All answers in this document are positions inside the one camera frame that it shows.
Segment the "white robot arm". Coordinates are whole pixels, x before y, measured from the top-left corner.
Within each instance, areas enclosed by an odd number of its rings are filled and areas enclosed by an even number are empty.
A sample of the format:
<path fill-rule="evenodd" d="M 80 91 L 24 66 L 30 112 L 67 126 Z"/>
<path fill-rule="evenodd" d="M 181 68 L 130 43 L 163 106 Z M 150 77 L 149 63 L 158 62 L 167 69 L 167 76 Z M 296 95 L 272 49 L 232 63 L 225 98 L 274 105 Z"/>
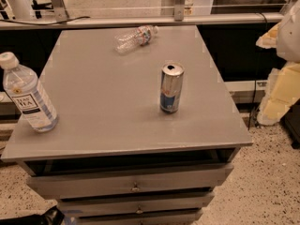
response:
<path fill-rule="evenodd" d="M 272 126 L 300 99 L 300 0 L 279 23 L 258 38 L 256 45 L 275 48 L 277 56 L 286 61 L 283 68 L 273 68 L 268 75 L 257 115 L 261 125 Z"/>

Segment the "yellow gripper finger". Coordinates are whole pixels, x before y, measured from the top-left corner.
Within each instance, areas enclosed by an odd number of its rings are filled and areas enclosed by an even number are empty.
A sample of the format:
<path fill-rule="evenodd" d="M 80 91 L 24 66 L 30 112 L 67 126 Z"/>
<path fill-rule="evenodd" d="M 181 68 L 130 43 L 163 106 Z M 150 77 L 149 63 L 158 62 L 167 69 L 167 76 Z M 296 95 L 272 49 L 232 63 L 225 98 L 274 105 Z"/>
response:
<path fill-rule="evenodd" d="M 256 41 L 256 45 L 263 49 L 276 48 L 278 37 L 279 23 L 270 28 L 265 34 L 260 36 Z"/>
<path fill-rule="evenodd" d="M 257 121 L 264 126 L 273 126 L 299 99 L 300 64 L 287 62 L 282 69 L 273 68 L 268 76 Z"/>

